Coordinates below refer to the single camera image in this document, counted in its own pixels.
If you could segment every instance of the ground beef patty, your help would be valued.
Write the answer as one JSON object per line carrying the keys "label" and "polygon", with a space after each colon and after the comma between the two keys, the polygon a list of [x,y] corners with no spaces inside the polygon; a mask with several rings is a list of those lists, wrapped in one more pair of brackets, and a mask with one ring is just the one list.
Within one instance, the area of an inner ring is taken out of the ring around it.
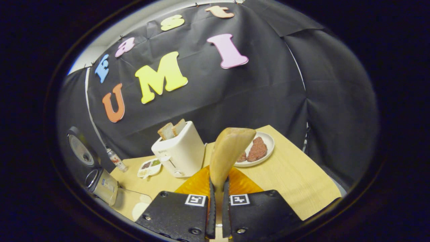
{"label": "ground beef patty", "polygon": [[253,145],[246,158],[249,162],[259,160],[267,154],[267,146],[261,137],[257,137],[252,143]]}
{"label": "ground beef patty", "polygon": [[236,161],[236,162],[244,162],[244,161],[246,161],[246,153],[245,153],[245,152],[243,152],[243,153],[240,155],[239,159],[237,159],[237,161]]}

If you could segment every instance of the white wall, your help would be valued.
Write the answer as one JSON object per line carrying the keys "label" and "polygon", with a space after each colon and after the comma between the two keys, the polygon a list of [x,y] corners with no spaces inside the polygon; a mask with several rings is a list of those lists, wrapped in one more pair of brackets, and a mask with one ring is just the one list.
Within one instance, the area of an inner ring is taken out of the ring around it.
{"label": "white wall", "polygon": [[[238,3],[243,3],[245,0],[236,0]],[[81,53],[71,67],[69,74],[90,66],[100,55],[109,48],[112,44],[118,41],[120,35],[125,35],[138,27],[145,25],[147,22],[173,12],[198,4],[208,3],[232,3],[233,0],[160,0],[148,6],[145,6],[136,12],[130,14],[126,18],[114,24],[108,30],[99,35],[89,46]]]}

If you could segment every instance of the wooden spatula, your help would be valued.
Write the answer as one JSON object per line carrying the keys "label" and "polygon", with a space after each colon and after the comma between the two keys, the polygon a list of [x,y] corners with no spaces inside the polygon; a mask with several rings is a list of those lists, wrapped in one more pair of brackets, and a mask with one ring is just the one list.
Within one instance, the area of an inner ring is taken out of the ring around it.
{"label": "wooden spatula", "polygon": [[252,142],[256,131],[247,128],[226,128],[215,141],[209,162],[209,175],[214,186],[216,223],[222,222],[224,182],[234,163]]}

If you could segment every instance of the metal container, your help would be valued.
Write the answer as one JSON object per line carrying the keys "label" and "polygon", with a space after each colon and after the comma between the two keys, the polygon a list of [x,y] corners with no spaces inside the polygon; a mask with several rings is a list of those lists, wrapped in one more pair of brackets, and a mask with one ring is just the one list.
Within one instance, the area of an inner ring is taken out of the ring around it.
{"label": "metal container", "polygon": [[92,170],[85,179],[89,192],[105,201],[109,206],[115,204],[118,193],[118,181],[103,168]]}

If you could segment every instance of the white toaster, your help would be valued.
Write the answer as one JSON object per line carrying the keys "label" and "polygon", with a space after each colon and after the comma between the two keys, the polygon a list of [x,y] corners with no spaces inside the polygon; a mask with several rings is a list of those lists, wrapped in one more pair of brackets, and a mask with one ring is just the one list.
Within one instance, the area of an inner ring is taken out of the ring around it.
{"label": "white toaster", "polygon": [[205,145],[191,121],[178,136],[168,140],[160,137],[151,149],[174,177],[191,177],[202,168]]}

